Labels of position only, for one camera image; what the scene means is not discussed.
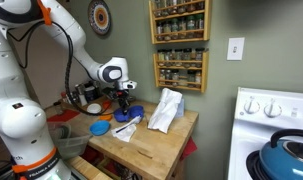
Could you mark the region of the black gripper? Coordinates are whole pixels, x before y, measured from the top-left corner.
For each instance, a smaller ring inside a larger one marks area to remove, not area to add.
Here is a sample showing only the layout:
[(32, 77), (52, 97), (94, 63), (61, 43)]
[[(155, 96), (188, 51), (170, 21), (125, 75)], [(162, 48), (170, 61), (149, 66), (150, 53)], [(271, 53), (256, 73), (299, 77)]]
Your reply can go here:
[(116, 88), (106, 87), (102, 93), (110, 100), (116, 100), (123, 112), (127, 112), (130, 107), (130, 95), (128, 90), (117, 90)]

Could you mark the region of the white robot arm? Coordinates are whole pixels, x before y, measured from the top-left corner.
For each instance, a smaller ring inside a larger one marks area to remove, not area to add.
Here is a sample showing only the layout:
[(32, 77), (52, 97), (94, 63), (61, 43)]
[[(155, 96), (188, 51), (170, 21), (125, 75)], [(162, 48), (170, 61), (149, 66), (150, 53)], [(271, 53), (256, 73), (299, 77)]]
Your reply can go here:
[(127, 110), (128, 91), (136, 83), (128, 77), (127, 62), (114, 57), (105, 64), (95, 62), (84, 48), (86, 35), (78, 22), (57, 0), (0, 0), (0, 137), (13, 160), (12, 170), (19, 180), (70, 180), (71, 170), (62, 160), (48, 129), (47, 117), (28, 90), (37, 93), (68, 85), (62, 74), (54, 81), (44, 71), (40, 77), (25, 83), (28, 77), (21, 71), (7, 36), (14, 28), (28, 25), (41, 28), (68, 51), (70, 61), (77, 60), (89, 77), (113, 83), (112, 94), (120, 107)]

